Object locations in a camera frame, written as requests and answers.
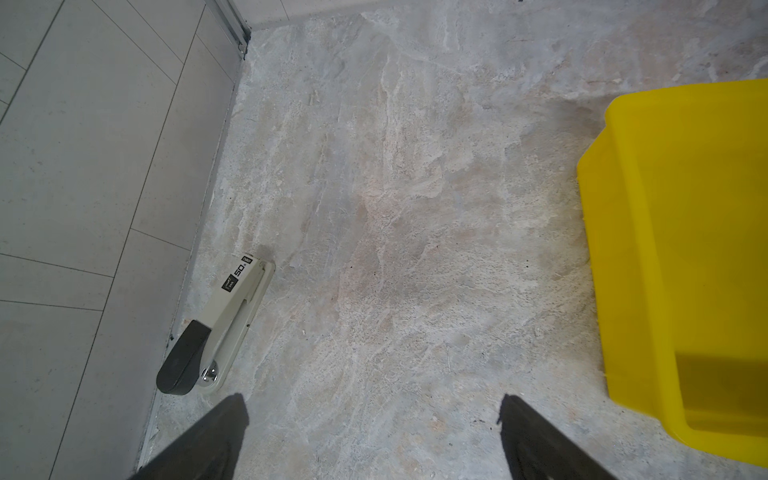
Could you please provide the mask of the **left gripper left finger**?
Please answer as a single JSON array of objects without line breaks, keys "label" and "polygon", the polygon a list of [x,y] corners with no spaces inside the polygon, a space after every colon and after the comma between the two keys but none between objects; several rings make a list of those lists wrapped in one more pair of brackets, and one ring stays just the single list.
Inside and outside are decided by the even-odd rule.
[{"label": "left gripper left finger", "polygon": [[248,424],[243,395],[230,395],[131,479],[232,479]]}]

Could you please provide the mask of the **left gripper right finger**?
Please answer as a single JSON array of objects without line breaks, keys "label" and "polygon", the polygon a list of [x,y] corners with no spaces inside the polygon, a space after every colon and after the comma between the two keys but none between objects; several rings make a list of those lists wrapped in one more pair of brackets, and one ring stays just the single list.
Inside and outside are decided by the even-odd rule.
[{"label": "left gripper right finger", "polygon": [[504,395],[497,423],[513,479],[615,479],[519,396]]}]

